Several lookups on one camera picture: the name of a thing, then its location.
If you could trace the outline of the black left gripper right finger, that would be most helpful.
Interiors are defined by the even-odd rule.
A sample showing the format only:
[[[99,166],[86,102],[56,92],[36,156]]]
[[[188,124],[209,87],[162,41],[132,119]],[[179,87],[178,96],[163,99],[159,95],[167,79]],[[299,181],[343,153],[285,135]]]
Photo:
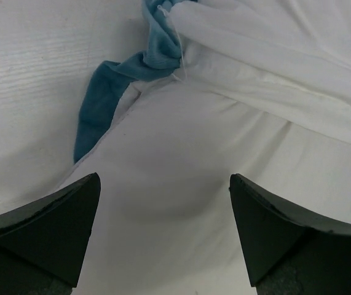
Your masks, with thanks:
[[[229,192],[258,294],[351,294],[351,224],[285,200],[242,175]]]

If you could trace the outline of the white pillow insert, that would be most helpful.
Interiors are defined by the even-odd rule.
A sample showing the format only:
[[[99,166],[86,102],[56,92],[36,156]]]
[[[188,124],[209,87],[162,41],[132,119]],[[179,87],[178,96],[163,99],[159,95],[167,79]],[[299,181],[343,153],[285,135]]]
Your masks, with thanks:
[[[351,223],[351,145],[177,82],[142,88],[73,170],[101,195],[75,294],[254,294],[229,197],[239,173]]]

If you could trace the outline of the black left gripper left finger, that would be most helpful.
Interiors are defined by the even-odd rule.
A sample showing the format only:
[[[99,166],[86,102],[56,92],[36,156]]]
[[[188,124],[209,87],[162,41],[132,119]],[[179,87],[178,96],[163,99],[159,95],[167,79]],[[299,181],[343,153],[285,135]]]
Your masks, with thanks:
[[[0,294],[71,294],[100,198],[96,173],[0,214]]]

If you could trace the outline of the blue ruffled pillowcase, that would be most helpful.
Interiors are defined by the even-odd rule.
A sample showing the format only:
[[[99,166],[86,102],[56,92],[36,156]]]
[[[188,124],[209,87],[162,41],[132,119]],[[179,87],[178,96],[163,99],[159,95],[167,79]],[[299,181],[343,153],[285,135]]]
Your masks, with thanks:
[[[174,77],[351,144],[351,1],[143,1],[148,46],[104,61],[79,111],[74,160],[137,81]]]

